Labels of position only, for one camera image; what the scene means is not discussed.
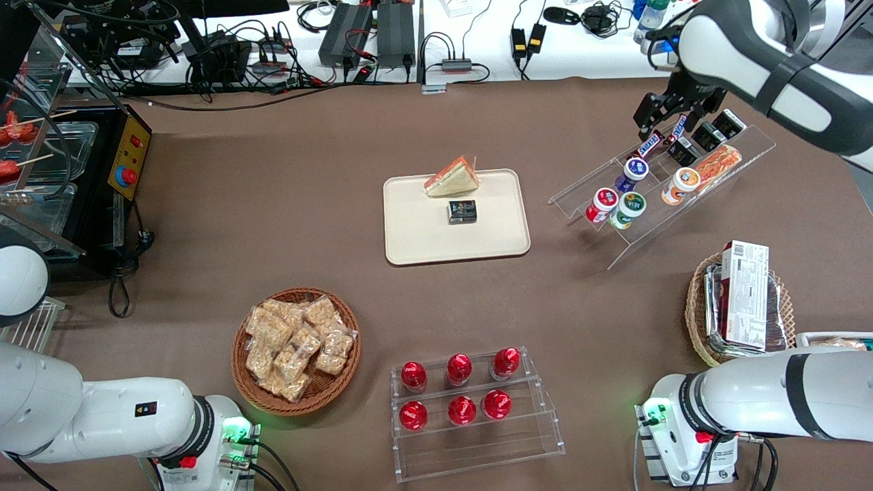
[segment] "beige tray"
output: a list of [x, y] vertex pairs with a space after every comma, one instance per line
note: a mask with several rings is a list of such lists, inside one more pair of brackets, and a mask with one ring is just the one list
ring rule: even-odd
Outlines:
[[[449, 197], [424, 194], [428, 176], [392, 177], [382, 187], [385, 257], [398, 266], [519, 256], [531, 248], [519, 176], [480, 170], [479, 189]], [[449, 201], [476, 200], [474, 224], [449, 224]]]

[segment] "clear acrylic stand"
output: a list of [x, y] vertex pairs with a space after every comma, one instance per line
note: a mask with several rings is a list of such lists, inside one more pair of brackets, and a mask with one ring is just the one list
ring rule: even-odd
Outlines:
[[[522, 365], [512, 378], [502, 382], [489, 373], [497, 353], [470, 356], [473, 372], [461, 388], [445, 383], [448, 360], [425, 363], [428, 388], [422, 394], [413, 394], [403, 386], [402, 367], [391, 370], [391, 427], [398, 484], [566, 453], [552, 399], [543, 389], [527, 350], [521, 347], [519, 351]], [[494, 389], [512, 398], [512, 411], [499, 421], [488, 419], [480, 407], [485, 394]], [[471, 398], [477, 407], [476, 419], [467, 426], [454, 426], [447, 413], [449, 402], [460, 395]], [[409, 401], [419, 401], [428, 410], [428, 423], [417, 432], [400, 425], [400, 409]]]
[[[672, 125], [670, 124], [664, 125], [659, 129], [662, 135], [668, 135], [671, 130]], [[703, 153], [703, 150], [695, 142], [692, 143]], [[646, 211], [639, 218], [631, 222], [630, 227], [625, 230], [617, 230], [609, 224], [608, 220], [604, 220], [599, 224], [591, 223], [585, 218], [585, 209], [591, 204], [592, 198], [598, 189], [615, 188], [615, 179], [623, 173], [625, 157], [636, 150], [637, 147], [631, 147], [609, 162], [604, 163], [587, 176], [584, 176], [576, 183], [571, 184], [553, 196], [548, 200], [548, 203], [557, 205], [564, 215], [570, 219], [571, 224], [581, 220], [588, 223], [599, 236], [607, 234], [618, 235], [622, 242], [616, 247], [622, 250], [607, 268], [609, 270], [618, 264], [618, 261], [626, 258], [652, 240], [657, 234], [663, 232], [664, 229], [669, 227], [677, 218], [684, 215], [691, 207], [721, 189], [726, 181], [736, 176], [740, 171], [748, 167], [750, 163], [755, 162], [776, 146], [776, 143], [770, 137], [755, 126], [744, 129], [726, 144], [734, 147], [743, 156], [742, 161], [724, 175], [707, 183], [702, 191], [689, 193], [683, 202], [677, 206], [666, 204], [661, 199], [660, 194], [661, 189], [671, 180], [680, 165], [666, 151], [661, 149], [655, 150], [661, 153], [648, 159], [649, 174], [634, 188], [634, 191], [645, 196]], [[698, 159], [694, 165], [702, 161], [703, 159]], [[600, 239], [605, 238], [599, 237], [596, 242], [603, 244], [609, 242]]]

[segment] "yellow panel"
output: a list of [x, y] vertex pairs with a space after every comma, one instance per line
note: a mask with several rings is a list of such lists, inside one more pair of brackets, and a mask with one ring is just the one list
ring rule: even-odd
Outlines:
[[[148, 134], [145, 128], [132, 116], [127, 117], [127, 122], [124, 125], [124, 133], [121, 134], [121, 141], [118, 145], [118, 152], [115, 153], [115, 160], [112, 166], [112, 172], [109, 173], [109, 185], [115, 188], [123, 197], [132, 200], [136, 194], [136, 186], [140, 183], [140, 173], [142, 171], [142, 162], [146, 160], [148, 152], [148, 144], [151, 140], [151, 135]], [[118, 183], [116, 174], [118, 168], [124, 166], [128, 169], [133, 169], [136, 172], [136, 182], [123, 187]]]

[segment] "sandwich wrapper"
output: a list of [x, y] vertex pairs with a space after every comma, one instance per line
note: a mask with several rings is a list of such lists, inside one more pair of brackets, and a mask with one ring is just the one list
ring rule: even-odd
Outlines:
[[441, 197], [472, 191], [478, 187], [476, 157], [473, 157], [473, 164], [470, 164], [464, 156], [460, 156], [428, 179], [424, 183], [424, 192], [430, 197]]

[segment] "red bottle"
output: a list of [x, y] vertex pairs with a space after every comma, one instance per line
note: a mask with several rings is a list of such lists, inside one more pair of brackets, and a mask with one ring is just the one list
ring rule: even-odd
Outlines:
[[494, 355], [491, 362], [491, 376], [494, 380], [508, 380], [521, 366], [521, 353], [515, 348], [506, 348]]
[[400, 424], [411, 432], [417, 432], [428, 424], [428, 410], [418, 401], [409, 401], [400, 408]]
[[449, 358], [445, 367], [445, 379], [452, 387], [463, 387], [473, 372], [473, 362], [464, 353]]
[[482, 398], [482, 412], [490, 419], [503, 419], [512, 410], [512, 398], [503, 391], [491, 391]]
[[419, 362], [409, 362], [403, 365], [400, 380], [410, 392], [421, 394], [428, 388], [428, 372]]
[[449, 403], [449, 419], [455, 426], [467, 426], [476, 418], [476, 403], [467, 396], [458, 396]]

